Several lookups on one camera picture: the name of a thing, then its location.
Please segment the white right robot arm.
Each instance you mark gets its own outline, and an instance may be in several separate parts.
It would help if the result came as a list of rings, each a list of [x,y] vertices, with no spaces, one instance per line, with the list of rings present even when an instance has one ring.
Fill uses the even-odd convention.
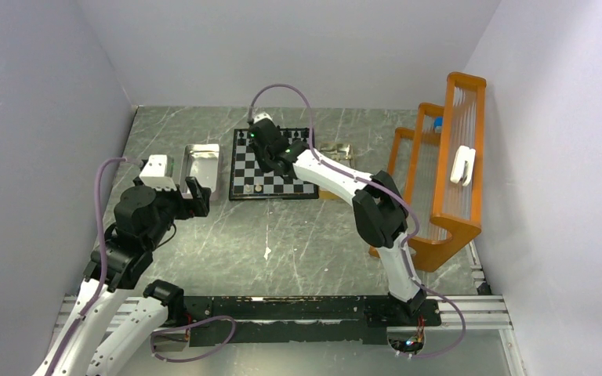
[[[370,175],[348,168],[320,155],[306,142],[289,142],[267,113],[249,118],[248,134],[249,146],[264,172],[313,183],[352,208],[359,236],[377,251],[386,271],[393,318],[400,324],[418,318],[426,292],[408,247],[411,210],[393,178],[384,171]]]

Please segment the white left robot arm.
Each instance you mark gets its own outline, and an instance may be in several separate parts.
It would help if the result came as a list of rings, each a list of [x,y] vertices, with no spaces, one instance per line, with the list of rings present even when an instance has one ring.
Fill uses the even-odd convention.
[[[117,374],[155,329],[186,324],[183,289],[156,280],[129,317],[107,333],[163,236],[177,220],[207,216],[211,194],[192,176],[182,186],[167,176],[134,179],[90,256],[74,308],[37,375]]]

